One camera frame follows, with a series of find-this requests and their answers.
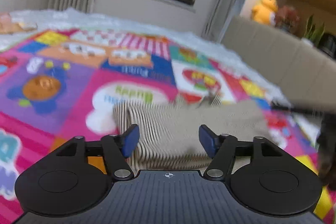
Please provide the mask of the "striped beige garment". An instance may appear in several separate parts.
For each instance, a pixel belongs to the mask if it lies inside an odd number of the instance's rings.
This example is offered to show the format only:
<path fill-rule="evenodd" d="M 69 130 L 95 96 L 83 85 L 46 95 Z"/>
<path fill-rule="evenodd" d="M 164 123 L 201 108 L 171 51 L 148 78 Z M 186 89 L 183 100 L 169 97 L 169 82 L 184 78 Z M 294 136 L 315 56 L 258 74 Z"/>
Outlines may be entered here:
<path fill-rule="evenodd" d="M 219 99 L 187 103 L 177 96 L 172 104 L 124 101 L 113 107 L 120 132 L 139 126 L 139 142 L 129 164 L 141 169 L 202 169 L 210 158 L 199 141 L 199 127 L 206 125 L 216 134 L 229 134 L 242 141 L 256 136 L 270 138 L 262 111 L 253 100 L 220 104 Z"/>

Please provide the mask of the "green potted plant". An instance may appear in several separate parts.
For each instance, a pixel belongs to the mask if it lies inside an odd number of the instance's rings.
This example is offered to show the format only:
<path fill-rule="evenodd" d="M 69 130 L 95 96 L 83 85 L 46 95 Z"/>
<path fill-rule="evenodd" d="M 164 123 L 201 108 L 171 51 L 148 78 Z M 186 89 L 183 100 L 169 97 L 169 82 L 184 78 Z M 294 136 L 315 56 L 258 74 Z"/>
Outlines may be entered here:
<path fill-rule="evenodd" d="M 308 17 L 306 21 L 305 32 L 303 38 L 309 40 L 313 43 L 315 47 L 318 47 L 319 42 L 325 32 L 325 23 L 323 22 L 320 26 L 314 23 L 314 15 Z"/>

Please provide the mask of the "black round appliance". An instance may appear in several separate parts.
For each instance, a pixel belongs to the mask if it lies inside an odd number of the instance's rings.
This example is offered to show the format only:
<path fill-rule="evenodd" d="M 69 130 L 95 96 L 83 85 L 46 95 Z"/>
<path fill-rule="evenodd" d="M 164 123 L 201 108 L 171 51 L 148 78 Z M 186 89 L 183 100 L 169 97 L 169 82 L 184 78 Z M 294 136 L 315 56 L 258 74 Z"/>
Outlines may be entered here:
<path fill-rule="evenodd" d="M 320 39 L 318 49 L 323 51 L 332 59 L 335 59 L 335 51 L 336 51 L 335 36 L 331 33 L 324 33 L 322 38 Z"/>

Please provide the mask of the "colourful play mat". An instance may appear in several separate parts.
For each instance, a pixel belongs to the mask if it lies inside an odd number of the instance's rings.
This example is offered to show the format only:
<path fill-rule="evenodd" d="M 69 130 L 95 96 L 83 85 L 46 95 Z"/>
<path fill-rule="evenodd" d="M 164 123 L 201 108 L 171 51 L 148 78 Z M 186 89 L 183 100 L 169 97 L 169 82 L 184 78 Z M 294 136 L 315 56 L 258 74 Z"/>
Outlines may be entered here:
<path fill-rule="evenodd" d="M 335 223 L 281 97 L 219 47 L 29 36 L 1 53 L 1 223 Z"/>

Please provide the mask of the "pink flower pot plant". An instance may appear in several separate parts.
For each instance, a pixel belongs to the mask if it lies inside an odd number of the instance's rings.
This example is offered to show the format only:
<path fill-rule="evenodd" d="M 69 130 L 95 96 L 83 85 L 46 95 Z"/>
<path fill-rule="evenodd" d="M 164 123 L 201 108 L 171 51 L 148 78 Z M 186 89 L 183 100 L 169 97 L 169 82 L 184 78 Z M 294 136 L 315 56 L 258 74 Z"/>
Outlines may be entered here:
<path fill-rule="evenodd" d="M 275 14 L 275 27 L 290 34 L 295 34 L 299 25 L 300 17 L 293 6 L 282 6 Z"/>

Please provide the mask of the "yellow plush duck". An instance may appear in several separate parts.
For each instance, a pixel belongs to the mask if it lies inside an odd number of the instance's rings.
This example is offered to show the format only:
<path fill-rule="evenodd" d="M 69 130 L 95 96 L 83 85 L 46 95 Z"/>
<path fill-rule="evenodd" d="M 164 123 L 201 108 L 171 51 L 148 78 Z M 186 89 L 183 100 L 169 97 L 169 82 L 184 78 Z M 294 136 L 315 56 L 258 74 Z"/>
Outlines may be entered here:
<path fill-rule="evenodd" d="M 274 26 L 277 11 L 277 0 L 258 0 L 252 8 L 251 19 L 260 24 Z"/>

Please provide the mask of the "pink items on bed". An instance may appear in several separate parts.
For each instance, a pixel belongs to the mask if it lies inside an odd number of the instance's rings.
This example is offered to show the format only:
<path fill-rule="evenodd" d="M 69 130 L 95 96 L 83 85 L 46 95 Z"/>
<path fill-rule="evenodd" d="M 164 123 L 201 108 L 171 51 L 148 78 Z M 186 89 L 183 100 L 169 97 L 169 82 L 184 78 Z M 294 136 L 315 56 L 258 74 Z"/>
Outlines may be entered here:
<path fill-rule="evenodd" d="M 11 35 L 22 32 L 31 32 L 37 30 L 36 24 L 26 24 L 20 22 L 14 22 L 9 13 L 1 13 L 0 21 L 0 34 Z"/>

